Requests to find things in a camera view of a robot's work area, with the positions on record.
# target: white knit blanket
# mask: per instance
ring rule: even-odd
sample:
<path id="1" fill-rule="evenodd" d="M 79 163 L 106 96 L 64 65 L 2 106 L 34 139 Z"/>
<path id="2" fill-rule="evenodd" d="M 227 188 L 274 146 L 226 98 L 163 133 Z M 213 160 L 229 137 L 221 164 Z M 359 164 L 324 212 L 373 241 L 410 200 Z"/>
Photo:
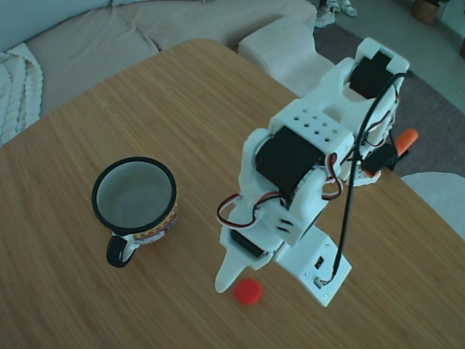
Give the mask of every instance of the white knit blanket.
<path id="1" fill-rule="evenodd" d="M 0 52 L 0 146 L 38 121 L 42 69 L 23 43 Z"/>

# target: red cap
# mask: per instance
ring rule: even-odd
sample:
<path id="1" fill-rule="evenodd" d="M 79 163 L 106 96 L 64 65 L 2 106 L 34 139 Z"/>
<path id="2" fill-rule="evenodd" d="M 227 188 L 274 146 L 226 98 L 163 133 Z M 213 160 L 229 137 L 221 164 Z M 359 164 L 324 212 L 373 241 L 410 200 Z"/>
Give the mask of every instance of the red cap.
<path id="1" fill-rule="evenodd" d="M 262 287 L 258 282 L 247 278 L 239 281 L 234 289 L 234 296 L 243 304 L 252 305 L 258 302 L 262 295 Z"/>

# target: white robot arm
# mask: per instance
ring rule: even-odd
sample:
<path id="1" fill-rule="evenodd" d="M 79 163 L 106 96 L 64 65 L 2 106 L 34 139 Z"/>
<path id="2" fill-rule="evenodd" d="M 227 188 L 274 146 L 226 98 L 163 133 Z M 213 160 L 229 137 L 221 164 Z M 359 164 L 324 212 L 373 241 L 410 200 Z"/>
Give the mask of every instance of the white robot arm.
<path id="1" fill-rule="evenodd" d="M 243 146 L 240 195 L 224 202 L 218 212 L 223 224 L 220 243 L 226 248 L 215 281 L 218 292 L 245 267 L 258 270 L 274 260 L 322 305 L 331 301 L 351 265 L 342 256 L 331 278 L 337 247 L 315 222 L 339 196 L 341 180 L 349 177 L 355 138 L 374 97 L 389 77 L 408 67 L 408 61 L 366 39 L 355 59 L 342 60 L 308 95 L 272 117 L 268 129 L 249 136 Z M 387 138 L 402 82 L 396 80 L 370 117 L 359 149 L 362 159 Z M 366 174 L 357 165 L 355 186 L 376 182 L 380 174 Z M 336 182 L 337 192 L 323 192 L 329 182 Z M 222 219 L 222 208 L 232 202 L 234 210 Z M 321 281 L 330 278 L 330 283 Z"/>

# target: mug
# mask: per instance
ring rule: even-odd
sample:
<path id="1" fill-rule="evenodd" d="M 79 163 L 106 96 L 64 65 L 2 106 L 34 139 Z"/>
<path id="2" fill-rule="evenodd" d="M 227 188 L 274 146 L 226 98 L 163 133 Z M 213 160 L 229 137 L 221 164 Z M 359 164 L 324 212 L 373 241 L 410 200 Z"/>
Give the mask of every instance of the mug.
<path id="1" fill-rule="evenodd" d="M 107 261 L 122 268 L 140 245 L 162 238 L 175 222 L 177 189 L 173 174 L 150 158 L 117 161 L 97 178 L 92 207 L 111 231 Z"/>

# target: orange object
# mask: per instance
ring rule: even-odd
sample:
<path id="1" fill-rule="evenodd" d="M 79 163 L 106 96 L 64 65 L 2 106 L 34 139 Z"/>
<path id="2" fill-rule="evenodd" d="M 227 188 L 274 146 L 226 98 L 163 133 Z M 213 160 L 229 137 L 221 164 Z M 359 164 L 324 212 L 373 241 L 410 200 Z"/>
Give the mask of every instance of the orange object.
<path id="1" fill-rule="evenodd" d="M 419 138 L 419 133 L 415 129 L 406 129 L 396 140 L 395 148 L 397 155 L 401 156 Z"/>
<path id="2" fill-rule="evenodd" d="M 234 289 L 234 296 L 242 304 L 252 305 L 259 301 L 262 296 L 262 287 L 258 282 L 247 278 L 239 281 Z"/>

